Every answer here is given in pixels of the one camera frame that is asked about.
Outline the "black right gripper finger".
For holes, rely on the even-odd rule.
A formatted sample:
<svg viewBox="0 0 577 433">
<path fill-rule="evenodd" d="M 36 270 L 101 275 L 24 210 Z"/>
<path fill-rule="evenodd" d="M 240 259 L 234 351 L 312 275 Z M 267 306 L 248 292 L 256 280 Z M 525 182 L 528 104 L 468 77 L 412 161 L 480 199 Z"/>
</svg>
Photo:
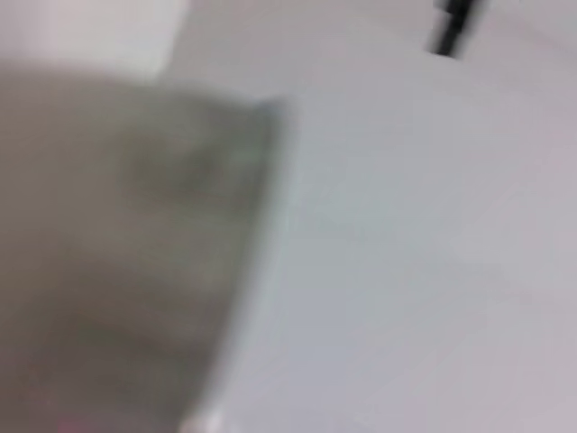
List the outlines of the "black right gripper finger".
<svg viewBox="0 0 577 433">
<path fill-rule="evenodd" d="M 430 51 L 437 56 L 457 57 L 478 6 L 477 0 L 444 1 L 440 6 L 444 18 L 434 31 Z"/>
</svg>

